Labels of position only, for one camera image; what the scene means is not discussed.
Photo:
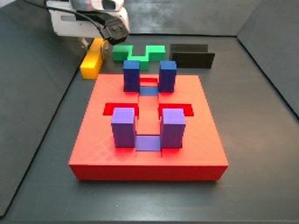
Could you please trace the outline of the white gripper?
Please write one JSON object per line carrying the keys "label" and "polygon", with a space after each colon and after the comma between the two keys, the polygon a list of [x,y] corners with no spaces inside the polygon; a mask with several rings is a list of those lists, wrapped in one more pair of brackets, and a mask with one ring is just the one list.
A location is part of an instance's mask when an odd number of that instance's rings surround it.
{"label": "white gripper", "polygon": [[[58,35],[81,38],[86,49],[90,49],[90,42],[86,38],[103,38],[99,33],[99,23],[91,19],[94,13],[107,13],[123,20],[130,33],[130,23],[126,0],[47,0],[46,5],[53,7],[51,22]],[[103,41],[101,46],[102,56],[109,53],[110,43]]]}

